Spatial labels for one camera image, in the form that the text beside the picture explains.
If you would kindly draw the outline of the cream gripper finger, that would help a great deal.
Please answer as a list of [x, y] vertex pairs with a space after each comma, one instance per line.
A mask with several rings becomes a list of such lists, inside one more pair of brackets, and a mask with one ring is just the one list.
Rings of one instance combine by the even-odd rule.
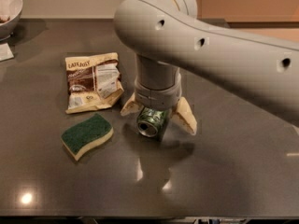
[[181, 97], [177, 105], [172, 109], [170, 119], [179, 128], [190, 135], [197, 133], [197, 120], [192, 113], [188, 101]]
[[121, 115], [124, 117], [130, 114], [140, 112], [143, 109], [143, 107], [144, 106], [136, 100], [135, 93], [133, 93], [121, 109]]

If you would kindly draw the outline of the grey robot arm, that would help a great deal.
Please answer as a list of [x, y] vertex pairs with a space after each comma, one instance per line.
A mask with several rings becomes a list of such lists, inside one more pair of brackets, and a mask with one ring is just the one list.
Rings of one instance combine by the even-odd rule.
[[121, 114], [170, 110], [188, 133], [197, 122], [181, 95], [188, 70], [296, 125], [299, 44], [197, 20], [196, 0], [125, 0], [114, 15], [119, 40], [136, 55], [135, 91]]

